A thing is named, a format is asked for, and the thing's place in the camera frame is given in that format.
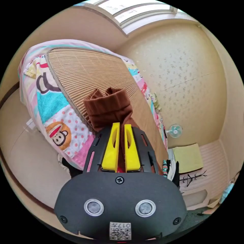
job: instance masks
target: wall fan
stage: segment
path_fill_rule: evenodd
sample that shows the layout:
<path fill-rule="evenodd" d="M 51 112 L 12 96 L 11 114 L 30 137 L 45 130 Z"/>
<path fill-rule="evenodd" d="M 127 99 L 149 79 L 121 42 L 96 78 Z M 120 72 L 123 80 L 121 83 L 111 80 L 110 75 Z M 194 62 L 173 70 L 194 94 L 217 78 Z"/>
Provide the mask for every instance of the wall fan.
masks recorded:
<path fill-rule="evenodd" d="M 173 138 L 179 138 L 182 134 L 182 127 L 180 125 L 174 124 L 166 131 Z"/>

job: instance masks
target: black cloth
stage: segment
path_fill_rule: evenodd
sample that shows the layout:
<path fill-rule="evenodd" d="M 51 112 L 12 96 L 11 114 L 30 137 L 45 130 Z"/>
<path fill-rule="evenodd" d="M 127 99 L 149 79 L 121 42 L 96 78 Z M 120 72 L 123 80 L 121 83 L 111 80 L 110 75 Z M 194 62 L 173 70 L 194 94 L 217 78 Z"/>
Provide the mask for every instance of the black cloth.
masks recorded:
<path fill-rule="evenodd" d="M 80 175 L 83 173 L 82 170 L 79 170 L 75 167 L 73 167 L 72 165 L 70 165 L 65 158 L 62 159 L 62 164 L 63 166 L 67 167 L 69 169 L 69 173 L 70 173 L 70 176 L 71 178 L 77 176 L 77 175 Z"/>
<path fill-rule="evenodd" d="M 179 162 L 176 162 L 176 168 L 175 168 L 175 176 L 172 180 L 172 182 L 179 187 L 180 186 L 180 174 L 179 174 Z"/>

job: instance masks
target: black device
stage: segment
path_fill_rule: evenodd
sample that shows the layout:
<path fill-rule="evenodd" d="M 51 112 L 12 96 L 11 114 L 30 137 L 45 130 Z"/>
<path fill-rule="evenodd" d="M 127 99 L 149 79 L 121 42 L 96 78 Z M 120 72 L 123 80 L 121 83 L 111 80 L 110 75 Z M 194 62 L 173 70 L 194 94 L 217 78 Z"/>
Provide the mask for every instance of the black device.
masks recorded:
<path fill-rule="evenodd" d="M 103 172 L 111 127 L 101 130 L 89 149 L 83 174 L 69 180 L 58 195 L 54 212 L 66 230 L 101 241 L 129 242 L 167 236 L 183 222 L 187 209 L 181 192 L 158 174 L 146 134 L 132 130 L 141 170 Z"/>

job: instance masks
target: yellow clamp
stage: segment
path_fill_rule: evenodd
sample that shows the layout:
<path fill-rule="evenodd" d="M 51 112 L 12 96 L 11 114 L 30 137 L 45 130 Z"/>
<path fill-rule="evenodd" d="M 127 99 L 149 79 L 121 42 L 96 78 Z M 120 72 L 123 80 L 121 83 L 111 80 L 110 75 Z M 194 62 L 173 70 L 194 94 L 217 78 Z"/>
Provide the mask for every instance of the yellow clamp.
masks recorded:
<path fill-rule="evenodd" d="M 125 169 L 128 171 L 140 170 L 141 164 L 139 161 L 136 144 L 133 136 L 131 125 L 125 125 Z"/>
<path fill-rule="evenodd" d="M 107 148 L 102 161 L 102 169 L 117 172 L 119 155 L 120 123 L 113 123 Z"/>

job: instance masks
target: yellow towel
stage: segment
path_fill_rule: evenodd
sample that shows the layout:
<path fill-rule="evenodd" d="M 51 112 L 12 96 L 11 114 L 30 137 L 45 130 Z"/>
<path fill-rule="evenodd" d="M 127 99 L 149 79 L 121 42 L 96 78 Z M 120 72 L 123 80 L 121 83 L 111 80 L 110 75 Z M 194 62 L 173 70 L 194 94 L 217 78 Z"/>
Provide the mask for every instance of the yellow towel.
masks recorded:
<path fill-rule="evenodd" d="M 175 161 L 179 162 L 179 173 L 187 173 L 203 168 L 203 161 L 197 143 L 173 148 Z"/>

